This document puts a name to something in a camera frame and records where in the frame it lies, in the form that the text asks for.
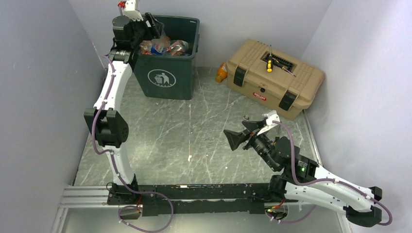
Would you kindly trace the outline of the orange bottle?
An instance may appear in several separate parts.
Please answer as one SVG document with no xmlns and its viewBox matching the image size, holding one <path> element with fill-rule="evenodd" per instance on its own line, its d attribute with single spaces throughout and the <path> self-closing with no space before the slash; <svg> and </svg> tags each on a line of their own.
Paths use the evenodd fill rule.
<svg viewBox="0 0 412 233">
<path fill-rule="evenodd" d="M 215 81 L 218 83 L 221 83 L 226 78 L 227 78 L 226 62 L 223 62 L 217 71 L 217 74 L 215 76 Z"/>
</svg>

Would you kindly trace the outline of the clear bottle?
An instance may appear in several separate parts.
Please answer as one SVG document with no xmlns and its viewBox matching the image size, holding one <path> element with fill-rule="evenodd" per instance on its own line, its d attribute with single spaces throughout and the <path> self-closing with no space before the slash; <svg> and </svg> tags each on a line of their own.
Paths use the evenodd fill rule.
<svg viewBox="0 0 412 233">
<path fill-rule="evenodd" d="M 153 42 L 169 42 L 171 44 L 171 39 L 163 31 L 163 34 L 159 39 L 152 39 L 152 40 L 142 41 L 139 45 L 139 53 L 140 54 L 146 54 L 146 55 L 153 55 L 150 52 Z"/>
</svg>

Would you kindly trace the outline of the pepsi bottle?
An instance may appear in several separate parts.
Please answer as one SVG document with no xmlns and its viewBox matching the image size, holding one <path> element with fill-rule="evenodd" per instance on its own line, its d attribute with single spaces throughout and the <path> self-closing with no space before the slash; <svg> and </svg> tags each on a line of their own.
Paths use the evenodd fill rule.
<svg viewBox="0 0 412 233">
<path fill-rule="evenodd" d="M 154 55 L 163 55 L 168 51 L 169 46 L 169 42 L 153 42 L 150 52 Z"/>
</svg>

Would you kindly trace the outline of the small red cap bottle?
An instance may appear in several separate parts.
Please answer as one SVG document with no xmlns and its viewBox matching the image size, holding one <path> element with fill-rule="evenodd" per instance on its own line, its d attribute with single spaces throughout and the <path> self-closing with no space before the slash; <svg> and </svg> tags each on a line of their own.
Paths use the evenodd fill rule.
<svg viewBox="0 0 412 233">
<path fill-rule="evenodd" d="M 170 44 L 166 52 L 169 55 L 180 56 L 180 55 L 184 55 L 188 49 L 189 49 L 188 42 L 184 40 L 175 40 L 173 43 Z"/>
</svg>

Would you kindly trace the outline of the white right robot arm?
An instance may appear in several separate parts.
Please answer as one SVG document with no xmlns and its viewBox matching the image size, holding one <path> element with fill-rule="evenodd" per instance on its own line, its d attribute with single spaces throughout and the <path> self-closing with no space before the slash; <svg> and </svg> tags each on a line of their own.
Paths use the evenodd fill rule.
<svg viewBox="0 0 412 233">
<path fill-rule="evenodd" d="M 322 206 L 344 215 L 362 227 L 382 225 L 379 187 L 362 187 L 334 175 L 316 161 L 300 154 L 292 133 L 280 121 L 265 117 L 242 122 L 242 132 L 224 130 L 231 150 L 253 149 L 275 172 L 268 185 L 273 201 L 296 200 Z"/>
</svg>

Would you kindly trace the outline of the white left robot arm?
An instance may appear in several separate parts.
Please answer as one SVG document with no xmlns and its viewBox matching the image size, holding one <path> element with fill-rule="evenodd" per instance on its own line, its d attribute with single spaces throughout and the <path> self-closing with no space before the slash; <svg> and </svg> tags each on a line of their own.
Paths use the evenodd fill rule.
<svg viewBox="0 0 412 233">
<path fill-rule="evenodd" d="M 92 137 L 92 146 L 99 155 L 106 154 L 113 173 L 113 183 L 122 185 L 120 197 L 128 204 L 135 203 L 140 191 L 135 173 L 129 163 L 126 140 L 129 125 L 120 114 L 120 105 L 128 80 L 138 59 L 141 42 L 159 39 L 164 24 L 150 12 L 124 13 L 112 20 L 113 45 L 104 56 L 108 71 L 101 93 L 92 108 L 84 111 L 84 118 Z"/>
</svg>

